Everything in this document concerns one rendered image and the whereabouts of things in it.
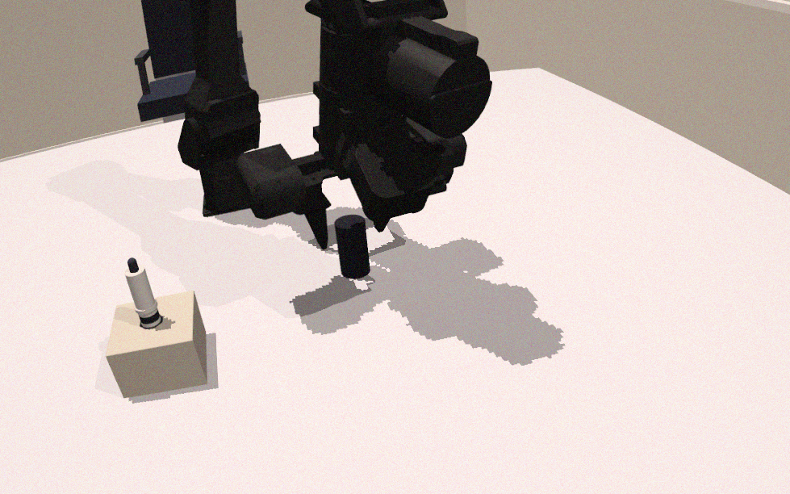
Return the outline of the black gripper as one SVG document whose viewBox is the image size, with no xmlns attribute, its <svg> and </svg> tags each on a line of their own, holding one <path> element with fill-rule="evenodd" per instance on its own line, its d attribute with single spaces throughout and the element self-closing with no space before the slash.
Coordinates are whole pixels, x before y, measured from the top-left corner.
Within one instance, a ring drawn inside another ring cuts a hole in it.
<svg viewBox="0 0 790 494">
<path fill-rule="evenodd" d="M 362 119 L 365 129 L 380 128 L 389 113 L 397 112 L 373 95 L 338 94 L 313 83 L 319 99 L 320 125 L 313 127 L 319 150 L 291 159 L 281 144 L 240 153 L 234 167 L 236 183 L 256 218 L 268 220 L 287 213 L 305 215 L 320 247 L 328 248 L 326 209 L 332 204 L 322 192 L 324 179 L 336 177 L 334 152 L 342 128 Z M 454 168 L 464 166 L 466 139 L 463 134 L 445 139 L 407 117 L 409 136 L 422 137 L 423 144 L 447 140 L 454 150 Z"/>
</svg>

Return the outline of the black marker cap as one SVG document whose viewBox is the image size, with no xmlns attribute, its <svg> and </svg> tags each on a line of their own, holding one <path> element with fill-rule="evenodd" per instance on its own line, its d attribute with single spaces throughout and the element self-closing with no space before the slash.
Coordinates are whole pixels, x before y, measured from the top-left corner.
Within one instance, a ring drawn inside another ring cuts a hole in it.
<svg viewBox="0 0 790 494">
<path fill-rule="evenodd" d="M 345 278 L 363 278 L 370 273 L 365 218 L 346 215 L 334 221 L 341 275 Z"/>
</svg>

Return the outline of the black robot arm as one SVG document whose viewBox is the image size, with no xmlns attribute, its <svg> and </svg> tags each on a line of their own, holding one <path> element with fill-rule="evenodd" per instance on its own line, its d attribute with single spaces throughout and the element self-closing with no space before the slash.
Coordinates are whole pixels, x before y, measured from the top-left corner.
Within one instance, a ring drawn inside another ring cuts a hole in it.
<svg viewBox="0 0 790 494">
<path fill-rule="evenodd" d="M 338 94 L 373 95 L 397 112 L 380 128 L 348 122 L 334 152 L 334 172 L 350 178 L 369 220 L 423 210 L 446 192 L 454 173 L 447 140 L 409 136 L 407 117 L 445 139 L 480 118 L 492 81 L 477 56 L 479 40 L 433 22 L 444 0 L 309 0 L 321 18 L 320 83 Z M 236 0 L 190 0 L 196 77 L 185 98 L 178 151 L 199 170 L 203 217 L 249 208 L 236 183 L 240 153 L 261 143 L 259 96 L 240 75 Z"/>
</svg>

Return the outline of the beige block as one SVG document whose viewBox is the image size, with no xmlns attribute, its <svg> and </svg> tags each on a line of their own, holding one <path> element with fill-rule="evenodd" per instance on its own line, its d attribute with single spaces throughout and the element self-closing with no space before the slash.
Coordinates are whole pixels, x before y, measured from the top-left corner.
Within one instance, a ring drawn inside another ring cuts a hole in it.
<svg viewBox="0 0 790 494">
<path fill-rule="evenodd" d="M 194 291 L 156 297 L 145 328 L 135 303 L 116 305 L 106 352 L 123 398 L 207 384 L 207 335 Z"/>
</svg>

